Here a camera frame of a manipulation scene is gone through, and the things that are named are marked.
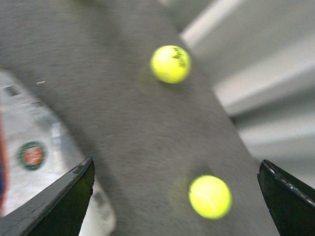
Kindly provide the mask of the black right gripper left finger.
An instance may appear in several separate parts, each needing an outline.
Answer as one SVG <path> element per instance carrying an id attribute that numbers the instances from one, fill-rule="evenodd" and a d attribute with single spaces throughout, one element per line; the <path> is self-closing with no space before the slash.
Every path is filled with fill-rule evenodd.
<path id="1" fill-rule="evenodd" d="M 0 220 L 2 236 L 77 236 L 95 181 L 90 157 Z"/>

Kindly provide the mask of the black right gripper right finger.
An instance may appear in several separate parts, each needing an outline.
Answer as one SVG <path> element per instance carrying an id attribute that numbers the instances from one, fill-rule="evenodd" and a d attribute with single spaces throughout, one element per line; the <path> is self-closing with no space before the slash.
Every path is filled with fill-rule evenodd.
<path id="1" fill-rule="evenodd" d="M 281 236 L 315 234 L 315 190 L 265 159 L 257 180 L 269 213 Z"/>

